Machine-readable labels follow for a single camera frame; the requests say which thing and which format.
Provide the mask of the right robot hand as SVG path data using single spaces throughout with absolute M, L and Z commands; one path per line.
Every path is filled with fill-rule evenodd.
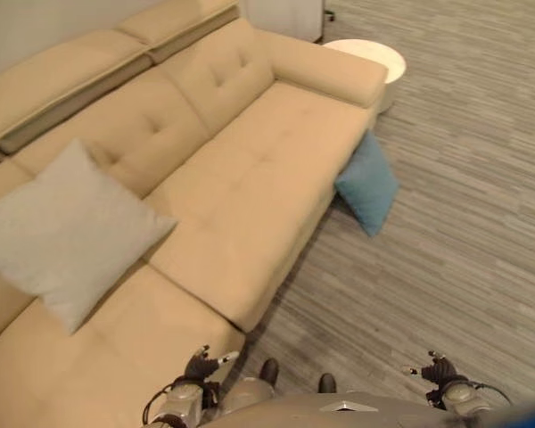
M 429 366 L 413 367 L 403 366 L 401 373 L 407 376 L 418 376 L 430 383 L 440 385 L 449 378 L 457 376 L 455 366 L 446 358 L 443 353 L 436 350 L 429 350 L 428 356 L 432 359 Z

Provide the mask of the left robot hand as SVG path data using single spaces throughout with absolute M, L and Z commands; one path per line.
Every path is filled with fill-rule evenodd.
M 233 350 L 217 358 L 209 355 L 210 345 L 202 345 L 189 359 L 185 366 L 184 376 L 188 379 L 203 382 L 214 375 L 222 366 L 235 362 L 240 352 Z

